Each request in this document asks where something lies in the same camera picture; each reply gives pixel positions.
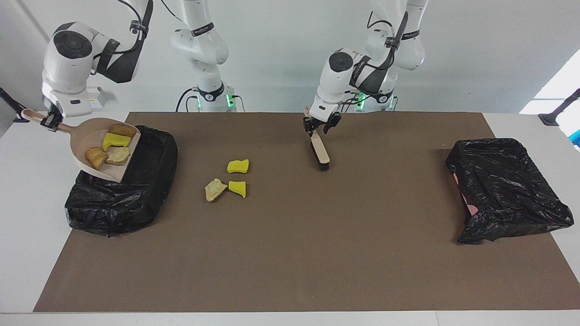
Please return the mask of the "beige plastic dustpan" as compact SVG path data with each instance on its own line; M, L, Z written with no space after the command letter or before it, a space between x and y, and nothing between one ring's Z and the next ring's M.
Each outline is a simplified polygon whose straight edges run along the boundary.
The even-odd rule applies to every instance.
M71 153L74 155L75 161L78 163L81 170L100 179L120 183L124 178L129 162L132 159L132 154L134 153L141 136L141 132L138 128L137 133L128 146L130 157L124 165L114 166L104 163L100 170L95 170L91 167L87 159L85 159L85 152L91 147L100 147L102 149L104 136L106 133L109 133L109 128L113 124L123 123L108 118L93 118L86 120L77 126L70 126L61 123L58 131L67 133L70 136ZM106 153L110 153L114 148L116 147L111 146Z

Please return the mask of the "beige hand brush black bristles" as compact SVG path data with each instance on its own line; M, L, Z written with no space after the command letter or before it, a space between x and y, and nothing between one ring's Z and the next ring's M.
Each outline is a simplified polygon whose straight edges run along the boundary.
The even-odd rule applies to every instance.
M308 106L303 107L303 113L305 117L311 117ZM321 137L317 133L317 130L313 132L313 136L309 137L310 145L317 159L319 169L321 171L327 171L329 169L330 158Z

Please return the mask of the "orange ridged bread piece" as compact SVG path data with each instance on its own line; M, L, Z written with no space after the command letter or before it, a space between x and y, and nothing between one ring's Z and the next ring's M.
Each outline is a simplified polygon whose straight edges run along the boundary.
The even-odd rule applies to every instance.
M108 154L100 147L91 147L85 152L85 159L95 170L100 170L108 159Z

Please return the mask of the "notched yellow sponge block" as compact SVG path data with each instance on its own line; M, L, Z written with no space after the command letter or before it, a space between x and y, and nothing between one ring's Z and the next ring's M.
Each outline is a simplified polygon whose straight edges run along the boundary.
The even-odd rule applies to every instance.
M103 151L107 151L111 146L128 147L132 138L120 134L106 133L103 139Z

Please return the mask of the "brown bread roll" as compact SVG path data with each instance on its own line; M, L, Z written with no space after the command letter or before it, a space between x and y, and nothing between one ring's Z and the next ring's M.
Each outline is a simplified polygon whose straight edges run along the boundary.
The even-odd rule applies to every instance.
M108 132L111 134L133 138L137 133L137 128L127 124L113 124L110 126L110 128L108 128Z

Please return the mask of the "pale crusty bread chunk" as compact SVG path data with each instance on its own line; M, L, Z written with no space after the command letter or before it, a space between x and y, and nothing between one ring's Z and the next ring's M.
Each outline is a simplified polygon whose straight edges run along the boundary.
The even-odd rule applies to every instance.
M130 157L131 153L128 147L116 147L110 153L106 159L106 163L114 166L122 166Z

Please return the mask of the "beige rough bread chunk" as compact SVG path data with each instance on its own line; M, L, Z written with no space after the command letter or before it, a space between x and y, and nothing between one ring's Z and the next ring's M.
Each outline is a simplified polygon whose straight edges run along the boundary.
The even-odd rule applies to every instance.
M218 196L220 196L226 189L228 185L224 184L220 179L215 178L209 182L204 188L205 198L207 202L213 202Z

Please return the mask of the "black bag lined bin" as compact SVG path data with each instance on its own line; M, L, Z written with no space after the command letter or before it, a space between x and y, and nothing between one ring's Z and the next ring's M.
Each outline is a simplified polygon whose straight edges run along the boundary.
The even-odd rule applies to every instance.
M168 132L137 129L141 137L121 183L78 174L64 205L71 228L115 236L153 223L174 181L178 147Z

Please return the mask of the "black bag bin pink inside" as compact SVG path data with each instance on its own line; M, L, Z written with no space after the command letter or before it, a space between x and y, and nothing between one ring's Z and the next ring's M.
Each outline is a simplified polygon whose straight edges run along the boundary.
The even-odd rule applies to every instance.
M458 140L445 164L465 211L458 243L539 235L575 223L571 209L516 139Z

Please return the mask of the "black clamp stand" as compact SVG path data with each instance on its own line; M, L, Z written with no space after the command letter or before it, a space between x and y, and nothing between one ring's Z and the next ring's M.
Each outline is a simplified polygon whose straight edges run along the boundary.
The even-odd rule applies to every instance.
M0 87L0 98L6 102L6 104L15 112L15 116L12 120L14 123L29 123L30 121L27 120L22 116L22 111L26 110L25 107L20 102L16 101L11 97L2 87Z
M557 116L563 113L568 106L570 106L574 101L577 101L580 98L580 87L572 93L567 99L563 101L556 109L554 109L551 113L540 113L538 114L538 118L545 126L559 126L556 119Z

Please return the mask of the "brown table mat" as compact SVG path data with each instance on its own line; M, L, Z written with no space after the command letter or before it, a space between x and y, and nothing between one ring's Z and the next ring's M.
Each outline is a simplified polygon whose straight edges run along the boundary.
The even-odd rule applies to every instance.
M346 114L317 167L292 113L131 113L174 136L170 194L150 227L71 231L35 312L576 310L580 283L549 234L456 242L464 209L445 159L491 138L477 113ZM247 173L228 173L249 159ZM245 181L213 202L205 186Z

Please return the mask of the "white wall socket box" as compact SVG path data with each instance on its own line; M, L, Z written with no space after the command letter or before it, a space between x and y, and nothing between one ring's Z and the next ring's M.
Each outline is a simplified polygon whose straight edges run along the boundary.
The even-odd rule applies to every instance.
M87 94L89 98L89 103L93 110L104 109L104 106L107 103L107 95L101 87L89 86L87 87Z

